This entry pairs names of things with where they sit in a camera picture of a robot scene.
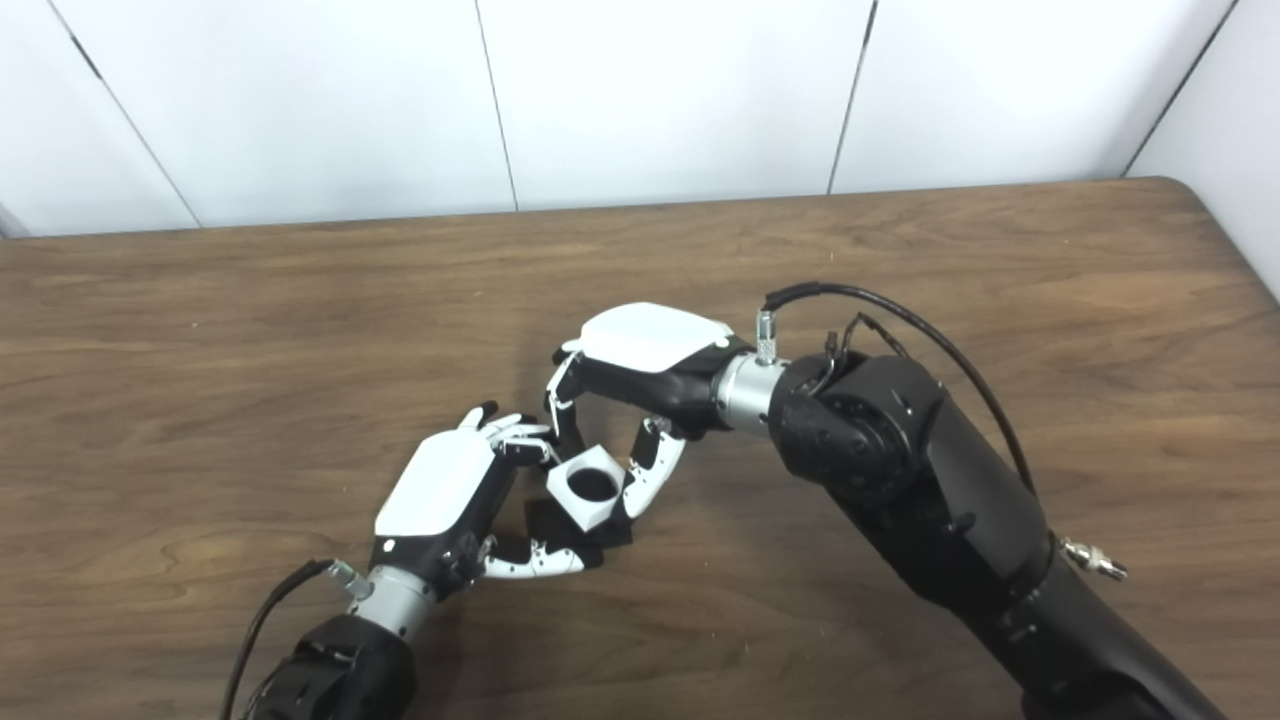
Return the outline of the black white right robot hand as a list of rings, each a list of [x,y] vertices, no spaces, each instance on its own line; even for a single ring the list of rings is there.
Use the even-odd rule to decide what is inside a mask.
[[[570,474],[603,473],[614,495],[609,510],[588,512],[584,498],[556,491],[573,524],[586,533],[628,527],[649,509],[689,443],[709,433],[763,432],[781,368],[758,365],[756,355],[728,324],[659,304],[626,304],[585,322],[553,356],[544,409],[558,448],[570,456]],[[645,413],[626,468],[602,447],[584,445],[577,423],[584,395]]]

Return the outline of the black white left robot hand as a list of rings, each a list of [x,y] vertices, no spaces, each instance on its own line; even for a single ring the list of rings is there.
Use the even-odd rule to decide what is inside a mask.
[[[371,569],[407,573],[442,602],[485,575],[518,580],[602,566],[596,548],[494,532],[518,470],[561,460],[549,425],[498,411],[486,401],[419,445],[375,518]]]

